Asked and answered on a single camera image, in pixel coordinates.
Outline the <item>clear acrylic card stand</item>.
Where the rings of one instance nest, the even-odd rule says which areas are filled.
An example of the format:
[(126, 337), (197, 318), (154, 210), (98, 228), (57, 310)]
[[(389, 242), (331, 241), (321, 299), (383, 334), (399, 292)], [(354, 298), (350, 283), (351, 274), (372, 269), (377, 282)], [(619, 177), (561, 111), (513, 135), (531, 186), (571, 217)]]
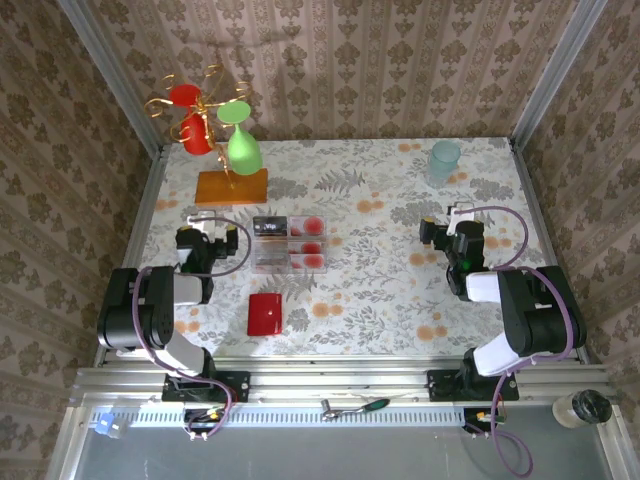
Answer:
[[(319, 241), (324, 244), (324, 253), (322, 255), (325, 256), (326, 259), (326, 269), (327, 269), (327, 229), (325, 227), (325, 235), (322, 237), (292, 237), (290, 235), (290, 229), (288, 225), (288, 236), (287, 237), (255, 237), (253, 233), (253, 220), (252, 220), (252, 234), (253, 234), (253, 243), (252, 243), (252, 256), (251, 256), (251, 266), (253, 268), (253, 260), (259, 254), (288, 254), (287, 245), (290, 241), (304, 241), (304, 240), (313, 240)], [(324, 274), (316, 273), (316, 272), (300, 272), (294, 273), (289, 266), (289, 269), (286, 273), (266, 273), (266, 274)]]

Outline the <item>red card holder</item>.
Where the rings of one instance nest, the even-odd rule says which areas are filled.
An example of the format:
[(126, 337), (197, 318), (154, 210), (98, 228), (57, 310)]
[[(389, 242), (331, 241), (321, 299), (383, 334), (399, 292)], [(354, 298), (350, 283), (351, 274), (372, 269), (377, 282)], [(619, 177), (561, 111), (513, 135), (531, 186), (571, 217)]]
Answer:
[(279, 335), (283, 326), (282, 295), (256, 293), (249, 296), (247, 335)]

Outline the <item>pale blue plastic cup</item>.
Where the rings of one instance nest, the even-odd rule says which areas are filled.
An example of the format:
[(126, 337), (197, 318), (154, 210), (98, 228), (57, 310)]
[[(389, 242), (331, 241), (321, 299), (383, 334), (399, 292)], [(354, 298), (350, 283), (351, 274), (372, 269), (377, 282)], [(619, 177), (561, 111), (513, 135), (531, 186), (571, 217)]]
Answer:
[(454, 173), (461, 157), (460, 147), (450, 140), (437, 141), (429, 154), (427, 183), (439, 188), (444, 186)]

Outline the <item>green wine glass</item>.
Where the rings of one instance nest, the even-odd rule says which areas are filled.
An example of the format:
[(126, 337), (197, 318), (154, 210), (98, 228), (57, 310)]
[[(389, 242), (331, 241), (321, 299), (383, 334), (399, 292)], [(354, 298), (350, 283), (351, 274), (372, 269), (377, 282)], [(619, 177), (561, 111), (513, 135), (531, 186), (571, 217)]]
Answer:
[(242, 100), (227, 102), (217, 110), (218, 120), (234, 127), (227, 143), (227, 156), (233, 172), (242, 176), (253, 175), (263, 166), (256, 139), (243, 128), (250, 114), (250, 105)]

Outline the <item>red wine glass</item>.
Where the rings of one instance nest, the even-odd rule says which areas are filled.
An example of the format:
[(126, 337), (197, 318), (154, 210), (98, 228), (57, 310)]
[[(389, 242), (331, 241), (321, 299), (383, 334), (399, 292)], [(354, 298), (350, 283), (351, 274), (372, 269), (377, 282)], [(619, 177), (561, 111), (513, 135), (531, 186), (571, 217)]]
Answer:
[(173, 106), (186, 110), (184, 118), (171, 126), (172, 138), (192, 155), (211, 152), (208, 112), (200, 88), (192, 84), (177, 85), (170, 90), (169, 100)]

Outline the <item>black connector block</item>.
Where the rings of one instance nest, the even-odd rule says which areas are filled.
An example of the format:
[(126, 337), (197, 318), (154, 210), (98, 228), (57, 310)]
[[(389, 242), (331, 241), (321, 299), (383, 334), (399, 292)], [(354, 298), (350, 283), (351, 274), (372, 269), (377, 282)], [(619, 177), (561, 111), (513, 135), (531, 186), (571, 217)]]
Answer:
[(463, 408), (463, 430), (471, 435), (489, 435), (490, 410), (487, 408)]
[(191, 439), (206, 439), (218, 429), (225, 414), (223, 407), (186, 409), (183, 412), (183, 429)]

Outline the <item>aluminium front beam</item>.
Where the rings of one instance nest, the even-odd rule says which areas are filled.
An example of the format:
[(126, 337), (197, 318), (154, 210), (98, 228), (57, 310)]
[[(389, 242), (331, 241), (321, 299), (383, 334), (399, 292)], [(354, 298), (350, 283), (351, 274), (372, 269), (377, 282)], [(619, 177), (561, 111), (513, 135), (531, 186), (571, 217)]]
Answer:
[[(316, 406), (328, 399), (338, 406), (355, 406), (389, 398), (395, 406), (426, 406), (430, 399), (427, 373), (458, 369), (458, 357), (421, 356), (259, 356), (219, 357), (222, 371), (250, 374), (249, 404)], [(97, 368), (78, 371), (71, 389), (73, 406), (139, 406), (161, 399), (164, 372), (143, 359), (109, 355)], [(582, 389), (616, 394), (606, 369), (575, 358), (541, 363), (515, 376), (523, 405), (547, 405)]]

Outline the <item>ratchet wrench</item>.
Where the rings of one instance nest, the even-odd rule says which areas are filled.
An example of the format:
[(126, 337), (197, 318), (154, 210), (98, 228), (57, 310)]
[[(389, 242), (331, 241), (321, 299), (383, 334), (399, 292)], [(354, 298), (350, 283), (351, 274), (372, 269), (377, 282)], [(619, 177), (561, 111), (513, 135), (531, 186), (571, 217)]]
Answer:
[(323, 410), (322, 420), (333, 421), (348, 415), (371, 413), (371, 412), (375, 412), (375, 411), (386, 408), (390, 403), (391, 403), (390, 399), (383, 398), (383, 399), (374, 400), (372, 402), (361, 405), (359, 407), (334, 409), (331, 407), (331, 404), (328, 399), (323, 399), (321, 401), (321, 407)]

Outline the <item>jar with black lid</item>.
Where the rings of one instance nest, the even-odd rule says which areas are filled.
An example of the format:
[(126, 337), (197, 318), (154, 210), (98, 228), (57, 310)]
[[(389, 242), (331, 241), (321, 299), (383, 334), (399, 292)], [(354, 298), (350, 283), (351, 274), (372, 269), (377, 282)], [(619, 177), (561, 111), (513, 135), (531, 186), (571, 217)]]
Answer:
[(608, 422), (613, 408), (610, 400), (600, 392), (587, 389), (555, 400), (552, 413), (561, 426), (575, 429)]

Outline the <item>blue and white connector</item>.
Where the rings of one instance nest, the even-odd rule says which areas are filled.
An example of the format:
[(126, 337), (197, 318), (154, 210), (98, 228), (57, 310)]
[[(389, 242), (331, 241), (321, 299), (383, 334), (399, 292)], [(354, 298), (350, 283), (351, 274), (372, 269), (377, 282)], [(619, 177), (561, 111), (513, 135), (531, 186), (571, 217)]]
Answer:
[(111, 439), (120, 439), (127, 430), (127, 422), (124, 418), (114, 413), (102, 413), (94, 426), (96, 434), (106, 436)]

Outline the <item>grey metal shelf panel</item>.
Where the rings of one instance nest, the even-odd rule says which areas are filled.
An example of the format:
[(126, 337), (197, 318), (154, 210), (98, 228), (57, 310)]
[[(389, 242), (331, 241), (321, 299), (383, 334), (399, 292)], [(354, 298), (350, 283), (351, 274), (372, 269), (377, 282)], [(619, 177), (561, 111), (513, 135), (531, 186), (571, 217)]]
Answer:
[(96, 434), (98, 412), (68, 421), (46, 480), (640, 480), (619, 415), (570, 430), (547, 407), (515, 407), (500, 438), (460, 427), (180, 427)]

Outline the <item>aluminium table side rail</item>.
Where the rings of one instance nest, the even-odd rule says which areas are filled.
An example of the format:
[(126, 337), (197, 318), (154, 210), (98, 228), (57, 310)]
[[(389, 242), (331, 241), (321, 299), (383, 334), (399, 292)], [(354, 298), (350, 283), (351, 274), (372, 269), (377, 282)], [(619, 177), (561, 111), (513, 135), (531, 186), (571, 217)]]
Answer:
[(164, 179), (170, 149), (171, 147), (169, 145), (162, 146), (151, 163), (149, 175), (121, 264), (123, 268), (138, 268), (141, 265), (141, 259), (156, 201), (158, 200), (158, 194)]
[[(529, 215), (531, 217), (530, 222), (527, 225), (527, 229), (529, 233), (535, 231), (535, 236), (538, 241), (537, 249), (542, 253), (544, 258), (544, 264), (549, 265), (557, 265), (558, 259), (553, 250), (553, 246), (551, 243), (551, 239), (545, 225), (544, 217), (542, 214), (542, 210), (540, 204), (538, 202), (536, 192), (534, 189), (533, 182), (527, 170), (527, 166), (525, 164), (522, 153), (518, 150), (517, 146), (512, 142), (508, 142), (514, 164), (516, 166), (520, 183), (522, 187), (522, 191), (525, 195)], [(549, 361), (562, 361), (564, 358), (576, 358), (581, 364), (590, 364), (591, 360), (589, 358), (589, 354), (587, 353), (584, 347), (575, 348), (567, 355), (560, 357), (559, 354), (547, 354), (547, 353), (539, 353), (535, 355), (535, 359), (533, 360), (533, 364), (536, 362), (540, 363), (544, 361), (544, 358), (548, 357)]]

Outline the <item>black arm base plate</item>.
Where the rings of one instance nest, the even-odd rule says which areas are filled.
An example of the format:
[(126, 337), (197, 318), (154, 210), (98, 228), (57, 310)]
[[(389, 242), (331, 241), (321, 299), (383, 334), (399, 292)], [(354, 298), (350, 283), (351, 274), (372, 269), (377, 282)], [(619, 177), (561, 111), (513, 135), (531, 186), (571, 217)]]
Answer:
[[(250, 391), (250, 373), (247, 371), (217, 371), (214, 379), (224, 384), (235, 402), (246, 403)], [(220, 387), (194, 382), (170, 375), (165, 376), (163, 402), (224, 403), (226, 394)]]
[(429, 370), (427, 389), (433, 402), (489, 402), (493, 399), (499, 376), (463, 375), (456, 370)]

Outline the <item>aluminium corner post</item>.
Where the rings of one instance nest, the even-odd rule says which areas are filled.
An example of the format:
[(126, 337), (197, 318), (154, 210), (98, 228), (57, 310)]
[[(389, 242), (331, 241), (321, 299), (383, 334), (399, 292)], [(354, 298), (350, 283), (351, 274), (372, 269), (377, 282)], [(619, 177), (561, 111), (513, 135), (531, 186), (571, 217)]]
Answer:
[(161, 151), (164, 141), (143, 111), (142, 101), (127, 78), (117, 51), (108, 42), (107, 31), (91, 12), (88, 0), (57, 0), (100, 71), (117, 103), (126, 115), (141, 144), (151, 158)]
[(529, 142), (576, 61), (608, 0), (578, 0), (563, 34), (536, 84), (511, 136), (512, 146), (521, 152)]

